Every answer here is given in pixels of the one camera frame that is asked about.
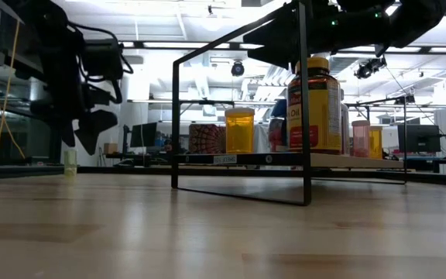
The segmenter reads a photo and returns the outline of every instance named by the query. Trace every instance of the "shelf platform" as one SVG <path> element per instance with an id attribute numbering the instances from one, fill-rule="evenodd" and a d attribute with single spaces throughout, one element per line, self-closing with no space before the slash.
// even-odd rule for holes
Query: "shelf platform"
<path id="1" fill-rule="evenodd" d="M 176 156 L 176 160 L 179 164 L 205 164 L 218 166 L 302 166 L 303 155 L 302 153 L 178 155 Z M 403 162 L 311 153 L 310 166 L 329 168 L 403 169 Z"/>

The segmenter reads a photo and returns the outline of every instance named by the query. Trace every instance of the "shelf label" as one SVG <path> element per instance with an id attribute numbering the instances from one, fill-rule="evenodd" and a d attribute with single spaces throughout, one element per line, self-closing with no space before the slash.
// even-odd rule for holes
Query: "shelf label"
<path id="1" fill-rule="evenodd" d="M 237 155 L 214 156 L 214 164 L 236 164 Z"/>

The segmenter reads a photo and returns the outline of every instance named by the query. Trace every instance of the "table surface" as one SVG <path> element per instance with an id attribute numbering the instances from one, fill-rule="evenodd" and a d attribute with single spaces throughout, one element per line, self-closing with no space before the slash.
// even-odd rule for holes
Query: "table surface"
<path id="1" fill-rule="evenodd" d="M 300 180 L 180 178 L 264 183 Z M 314 181 L 313 196 L 246 201 L 160 176 L 0 180 L 0 278 L 446 278 L 446 187 Z"/>

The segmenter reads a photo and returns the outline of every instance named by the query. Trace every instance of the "pink bottle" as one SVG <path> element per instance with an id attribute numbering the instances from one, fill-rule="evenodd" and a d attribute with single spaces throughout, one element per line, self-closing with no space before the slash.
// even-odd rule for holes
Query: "pink bottle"
<path id="1" fill-rule="evenodd" d="M 369 158 L 369 127 L 371 123 L 367 120 L 354 121 L 354 156 Z"/>

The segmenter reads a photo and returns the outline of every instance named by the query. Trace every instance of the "computer monitor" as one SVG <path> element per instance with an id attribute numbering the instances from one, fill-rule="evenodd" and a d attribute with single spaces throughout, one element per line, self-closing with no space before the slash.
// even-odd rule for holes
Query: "computer monitor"
<path id="1" fill-rule="evenodd" d="M 399 149 L 404 151 L 403 125 L 398 126 Z M 407 152 L 440 152 L 440 129 L 435 125 L 407 125 Z"/>
<path id="2" fill-rule="evenodd" d="M 130 147 L 155 146 L 157 127 L 157 122 L 133 126 Z"/>

